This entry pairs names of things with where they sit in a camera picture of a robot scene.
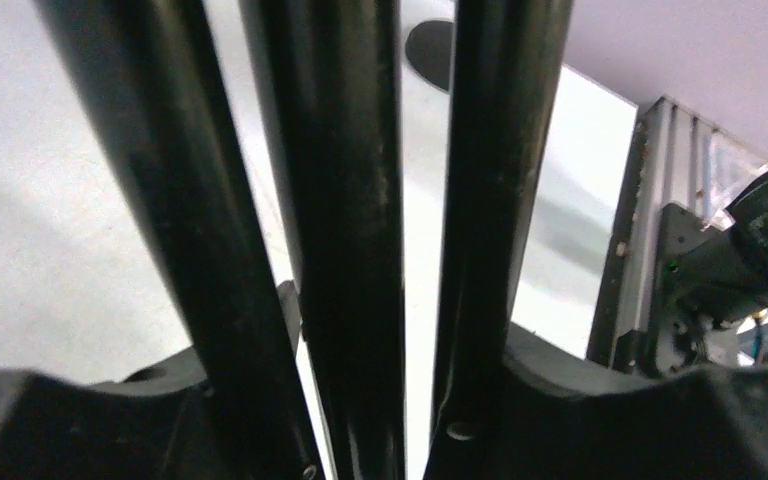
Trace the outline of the black round microphone stand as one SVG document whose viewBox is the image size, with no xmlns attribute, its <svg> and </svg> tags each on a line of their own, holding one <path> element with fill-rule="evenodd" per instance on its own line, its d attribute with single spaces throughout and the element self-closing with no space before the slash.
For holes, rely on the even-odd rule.
<svg viewBox="0 0 768 480">
<path fill-rule="evenodd" d="M 415 25 L 405 41 L 409 65 L 427 83 L 449 92 L 454 23 L 448 20 L 425 20 Z"/>
</svg>

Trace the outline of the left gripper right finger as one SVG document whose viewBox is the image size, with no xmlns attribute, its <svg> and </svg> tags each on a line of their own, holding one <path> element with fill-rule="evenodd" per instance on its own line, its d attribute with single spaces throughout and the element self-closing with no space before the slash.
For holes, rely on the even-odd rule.
<svg viewBox="0 0 768 480">
<path fill-rule="evenodd" d="M 502 387 L 469 437 L 442 429 L 429 479 L 768 479 L 768 369 L 703 365 L 651 380 L 518 325 Z"/>
</svg>

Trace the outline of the black music stand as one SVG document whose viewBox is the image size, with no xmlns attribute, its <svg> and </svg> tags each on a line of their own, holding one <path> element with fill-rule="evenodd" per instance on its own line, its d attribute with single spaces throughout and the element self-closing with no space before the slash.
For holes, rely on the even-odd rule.
<svg viewBox="0 0 768 480">
<path fill-rule="evenodd" d="M 244 1 L 303 328 L 341 479 L 405 473 L 400 8 Z M 38 9 L 235 438 L 315 463 L 204 7 Z M 572 12 L 460 1 L 429 479 L 492 474 L 509 330 Z"/>
</svg>

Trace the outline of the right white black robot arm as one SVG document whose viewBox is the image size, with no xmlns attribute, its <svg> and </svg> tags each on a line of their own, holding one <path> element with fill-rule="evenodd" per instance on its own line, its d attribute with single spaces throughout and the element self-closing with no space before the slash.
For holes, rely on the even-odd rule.
<svg viewBox="0 0 768 480">
<path fill-rule="evenodd" d="M 660 214 L 642 371 L 666 377 L 738 363 L 736 331 L 768 309 L 768 171 L 725 209 L 726 229 L 669 203 Z"/>
</svg>

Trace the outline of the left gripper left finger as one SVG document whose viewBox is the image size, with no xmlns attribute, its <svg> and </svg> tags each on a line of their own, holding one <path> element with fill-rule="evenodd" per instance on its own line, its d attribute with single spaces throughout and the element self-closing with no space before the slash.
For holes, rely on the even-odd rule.
<svg viewBox="0 0 768 480">
<path fill-rule="evenodd" d="M 313 455 L 251 453 L 186 348 L 120 382 L 0 370 L 0 479 L 320 479 Z"/>
</svg>

